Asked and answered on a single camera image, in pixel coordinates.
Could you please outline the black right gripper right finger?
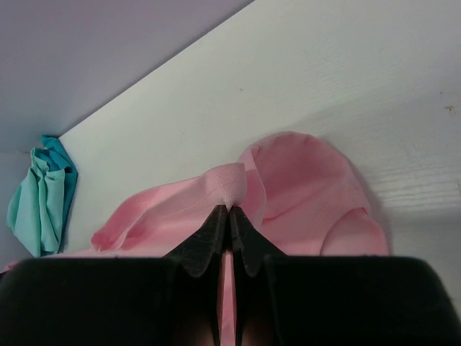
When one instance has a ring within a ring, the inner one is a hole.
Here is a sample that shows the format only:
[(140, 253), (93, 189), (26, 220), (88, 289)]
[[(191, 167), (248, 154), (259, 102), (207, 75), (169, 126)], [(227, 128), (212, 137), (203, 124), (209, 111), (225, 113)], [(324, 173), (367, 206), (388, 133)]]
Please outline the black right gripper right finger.
[(237, 345), (458, 345), (436, 272), (411, 257), (290, 256), (229, 214)]

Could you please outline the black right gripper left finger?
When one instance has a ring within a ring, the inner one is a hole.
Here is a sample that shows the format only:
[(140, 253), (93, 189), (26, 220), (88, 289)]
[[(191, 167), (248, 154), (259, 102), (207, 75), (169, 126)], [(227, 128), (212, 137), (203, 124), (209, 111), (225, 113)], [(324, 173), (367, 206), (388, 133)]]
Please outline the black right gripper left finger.
[(3, 345), (219, 345), (227, 208), (162, 257), (28, 259), (1, 275)]

